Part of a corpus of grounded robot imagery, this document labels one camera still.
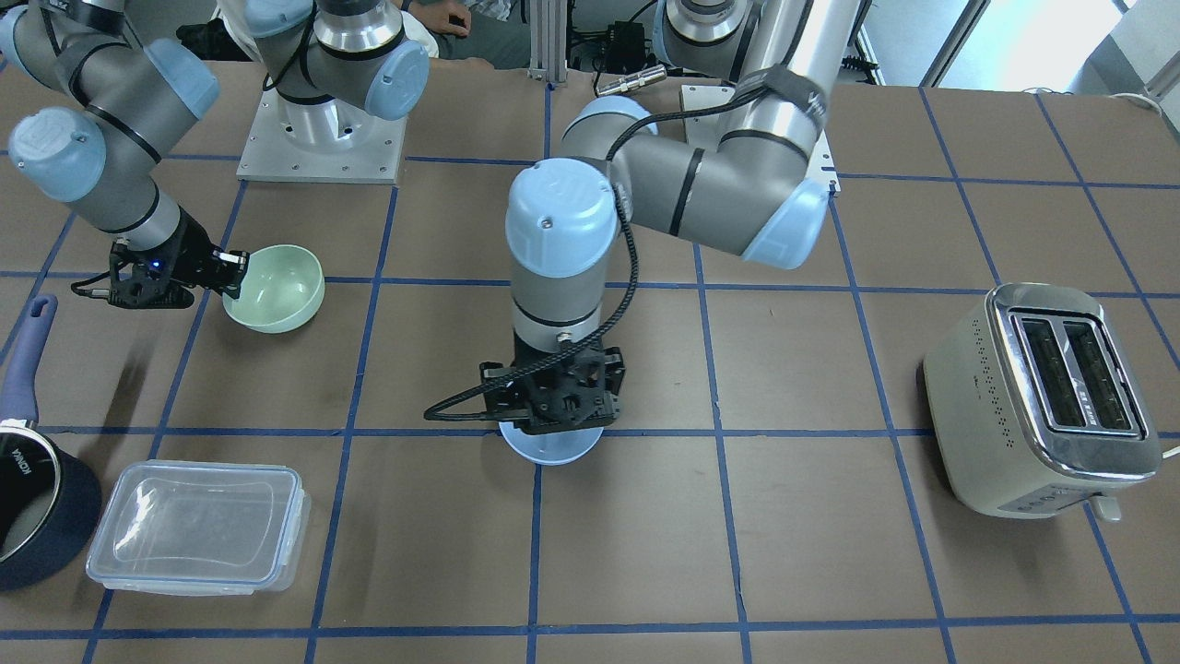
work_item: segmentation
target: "light blue joint cap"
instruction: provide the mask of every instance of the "light blue joint cap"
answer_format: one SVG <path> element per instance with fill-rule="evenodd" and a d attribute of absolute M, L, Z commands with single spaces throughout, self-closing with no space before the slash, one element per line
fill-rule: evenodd
<path fill-rule="evenodd" d="M 664 4 L 667 0 L 660 0 L 656 4 L 655 18 L 651 19 L 651 52 L 656 54 L 656 58 L 661 63 L 667 63 L 669 65 L 675 64 L 671 58 L 668 57 L 668 48 L 663 45 L 663 17 L 664 17 Z"/>
<path fill-rule="evenodd" d="M 743 259 L 781 269 L 794 269 L 804 263 L 827 212 L 827 186 L 814 179 L 804 179 L 786 202 L 771 215 L 746 250 Z"/>
<path fill-rule="evenodd" d="M 585 107 L 582 109 L 582 112 L 578 113 L 578 117 L 573 118 L 573 121 L 570 123 L 570 126 L 573 126 L 579 120 L 583 120 L 590 116 L 597 116 L 602 113 L 617 113 L 635 119 L 643 119 L 651 114 L 638 101 L 631 99 L 630 97 L 608 94 L 607 97 L 598 97 L 594 101 L 586 104 Z M 570 126 L 566 126 L 565 131 L 569 131 Z M 660 134 L 660 130 L 656 129 L 655 124 L 649 124 L 643 129 L 647 129 L 654 136 Z"/>
<path fill-rule="evenodd" d="M 144 48 L 144 54 L 172 86 L 176 96 L 192 111 L 194 117 L 197 119 L 205 117 L 209 107 L 221 94 L 221 85 L 201 58 L 172 39 L 152 41 Z"/>
<path fill-rule="evenodd" d="M 564 278 L 590 269 L 610 249 L 617 226 L 610 182 L 584 162 L 537 162 L 509 190 L 509 249 L 540 276 Z"/>
<path fill-rule="evenodd" d="M 386 57 L 365 96 L 365 112 L 381 119 L 409 114 L 426 90 L 431 59 L 422 45 L 407 39 Z"/>
<path fill-rule="evenodd" d="M 46 196 L 70 203 L 98 184 L 106 166 L 106 140 L 81 112 L 50 106 L 12 130 L 8 158 Z"/>
<path fill-rule="evenodd" d="M 20 67 L 20 71 L 32 78 L 33 74 L 25 67 L 25 63 L 20 61 L 20 53 L 17 52 L 17 21 L 25 15 L 27 8 L 25 5 L 13 7 L 0 19 L 0 51 L 4 51 L 4 57 L 9 63 Z"/>
<path fill-rule="evenodd" d="M 312 14 L 314 0 L 247 0 L 245 29 L 254 39 L 266 39 L 302 24 Z"/>

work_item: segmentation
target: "clear plastic container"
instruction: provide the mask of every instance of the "clear plastic container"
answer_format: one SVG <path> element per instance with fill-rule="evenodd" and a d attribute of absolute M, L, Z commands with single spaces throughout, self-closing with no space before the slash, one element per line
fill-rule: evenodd
<path fill-rule="evenodd" d="M 145 461 L 114 486 L 86 558 L 112 590 L 173 596 L 282 591 L 312 501 L 282 466 Z"/>

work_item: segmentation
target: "toaster lever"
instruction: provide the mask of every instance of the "toaster lever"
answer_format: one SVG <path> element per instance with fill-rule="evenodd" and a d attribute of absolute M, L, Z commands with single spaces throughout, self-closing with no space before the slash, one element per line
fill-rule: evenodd
<path fill-rule="evenodd" d="M 1122 521 L 1122 509 L 1119 507 L 1119 501 L 1114 497 L 1104 497 L 1102 494 L 1095 494 L 1090 497 L 1089 501 L 1090 509 L 1094 511 L 1094 517 L 1097 517 L 1102 521 Z"/>

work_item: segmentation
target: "gray pants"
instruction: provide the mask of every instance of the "gray pants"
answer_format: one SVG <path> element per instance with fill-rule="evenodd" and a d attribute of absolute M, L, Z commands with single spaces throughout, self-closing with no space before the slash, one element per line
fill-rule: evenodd
<path fill-rule="evenodd" d="M 465 39 L 451 34 L 432 34 L 439 42 L 439 57 L 446 60 L 483 58 L 498 70 L 529 66 L 530 34 L 529 26 L 520 20 L 519 0 L 513 5 L 506 21 L 472 12 L 471 35 Z"/>

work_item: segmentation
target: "purple handle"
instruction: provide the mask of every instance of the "purple handle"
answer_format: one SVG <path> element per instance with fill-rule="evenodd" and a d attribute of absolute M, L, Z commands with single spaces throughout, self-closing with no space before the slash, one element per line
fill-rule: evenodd
<path fill-rule="evenodd" d="M 41 363 L 41 353 L 45 351 L 45 341 L 50 336 L 57 310 L 58 298 L 53 295 L 38 295 L 28 303 L 17 344 L 8 356 L 8 373 L 4 377 L 4 390 L 0 392 L 0 420 L 37 422 L 33 381 L 37 379 L 37 366 Z"/>

